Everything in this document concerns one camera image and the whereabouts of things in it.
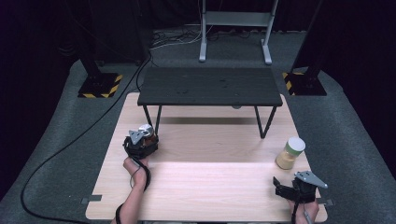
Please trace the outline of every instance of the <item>gray mat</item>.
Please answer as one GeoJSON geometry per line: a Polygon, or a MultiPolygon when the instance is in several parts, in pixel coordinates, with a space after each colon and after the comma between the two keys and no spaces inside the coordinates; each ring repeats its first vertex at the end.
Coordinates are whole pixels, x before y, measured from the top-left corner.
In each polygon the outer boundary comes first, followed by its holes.
{"type": "MultiPolygon", "coordinates": [[[[311,168],[329,185],[328,189],[320,190],[324,198],[335,202],[335,206],[328,208],[326,223],[396,223],[396,182],[343,89],[331,77],[321,73],[319,80],[327,96],[287,94],[281,74],[289,72],[304,33],[272,34],[269,41],[273,59],[271,66],[263,62],[260,38],[263,34],[210,41],[205,63],[198,62],[199,42],[153,49],[153,63],[148,63],[143,69],[139,83],[143,81],[147,67],[156,65],[270,67],[279,91],[288,102],[297,131],[306,142],[305,152],[311,168]]],[[[115,96],[108,99],[77,98],[86,72],[81,62],[73,65],[47,131],[17,181],[0,202],[0,223],[57,223],[27,214],[21,206],[21,190],[45,159],[84,132],[38,170],[26,188],[24,200],[29,209],[42,216],[89,221],[85,218],[87,204],[81,200],[92,193],[126,91],[136,91],[134,81],[129,83],[137,70],[134,64],[106,64],[100,69],[123,75],[115,96]]]]}

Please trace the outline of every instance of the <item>wooden table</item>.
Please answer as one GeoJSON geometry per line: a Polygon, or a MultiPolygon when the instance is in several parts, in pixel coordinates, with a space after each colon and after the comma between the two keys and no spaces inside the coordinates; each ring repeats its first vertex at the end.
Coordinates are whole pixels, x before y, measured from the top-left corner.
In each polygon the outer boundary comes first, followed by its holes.
{"type": "MultiPolygon", "coordinates": [[[[147,122],[138,93],[130,93],[120,113],[101,172],[89,202],[89,219],[112,219],[131,190],[122,167],[122,142],[129,130],[147,122]]],[[[276,155],[297,131],[289,108],[277,110],[271,132],[257,137],[254,108],[243,106],[165,106],[159,149],[150,156],[151,184],[139,219],[162,221],[283,222],[290,221],[285,199],[275,195],[273,176],[291,186],[294,173],[310,170],[301,154],[292,170],[282,170],[276,155]]],[[[268,119],[270,107],[260,107],[268,119]]],[[[327,219],[323,205],[317,222],[327,219]]]]}

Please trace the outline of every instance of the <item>glass jar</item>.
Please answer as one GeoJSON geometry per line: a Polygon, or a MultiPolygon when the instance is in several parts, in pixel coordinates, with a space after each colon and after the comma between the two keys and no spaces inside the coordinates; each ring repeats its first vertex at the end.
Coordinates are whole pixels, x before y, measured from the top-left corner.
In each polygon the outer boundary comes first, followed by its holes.
{"type": "Polygon", "coordinates": [[[291,137],[286,143],[283,150],[276,157],[276,164],[284,169],[289,170],[293,168],[293,165],[297,157],[304,151],[305,142],[299,137],[291,137]]]}

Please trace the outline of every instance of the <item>black tabletop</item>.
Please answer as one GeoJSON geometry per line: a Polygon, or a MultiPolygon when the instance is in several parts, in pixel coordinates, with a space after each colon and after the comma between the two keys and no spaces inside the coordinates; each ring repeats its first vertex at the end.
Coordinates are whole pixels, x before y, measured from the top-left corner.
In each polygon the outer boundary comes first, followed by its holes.
{"type": "Polygon", "coordinates": [[[149,68],[138,105],[282,106],[269,68],[149,68]]]}

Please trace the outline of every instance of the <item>black cable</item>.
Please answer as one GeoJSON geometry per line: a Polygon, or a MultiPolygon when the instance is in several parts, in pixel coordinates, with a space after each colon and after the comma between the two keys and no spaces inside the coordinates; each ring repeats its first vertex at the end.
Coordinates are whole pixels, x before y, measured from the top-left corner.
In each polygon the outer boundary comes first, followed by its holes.
{"type": "Polygon", "coordinates": [[[72,140],[69,144],[67,144],[65,147],[62,147],[61,149],[59,149],[57,152],[55,152],[52,156],[48,157],[47,159],[45,159],[40,165],[38,165],[35,170],[32,172],[32,174],[28,177],[28,179],[26,180],[26,182],[23,184],[22,190],[21,190],[21,195],[20,195],[20,199],[21,199],[21,205],[22,208],[25,212],[27,212],[29,215],[33,216],[33,217],[38,217],[38,218],[42,218],[42,219],[47,219],[47,220],[53,220],[53,221],[62,221],[62,222],[70,222],[70,223],[89,223],[89,222],[84,222],[84,221],[78,221],[78,220],[72,220],[72,219],[65,219],[65,218],[59,218],[59,217],[45,217],[42,215],[39,215],[38,213],[35,213],[33,211],[31,211],[25,201],[24,201],[24,192],[26,190],[27,185],[29,184],[30,180],[32,179],[32,177],[35,175],[35,173],[41,169],[41,167],[43,167],[48,161],[50,161],[51,159],[53,159],[54,157],[56,157],[57,155],[59,155],[61,152],[65,151],[67,148],[69,148],[71,145],[73,145],[75,142],[77,142],[77,140],[79,138],[81,138],[85,133],[87,133],[94,125],[96,125],[116,104],[117,102],[120,100],[121,96],[126,92],[128,86],[131,84],[132,80],[134,79],[134,77],[138,74],[140,74],[140,72],[142,71],[142,69],[144,68],[144,66],[146,66],[146,64],[148,63],[149,59],[147,59],[147,61],[140,65],[137,70],[134,72],[134,75],[131,77],[131,79],[129,80],[128,84],[126,85],[125,89],[121,92],[120,97],[117,98],[117,100],[114,102],[114,104],[96,121],[94,122],[90,127],[88,127],[84,132],[82,132],[79,136],[77,136],[74,140],[72,140]]]}

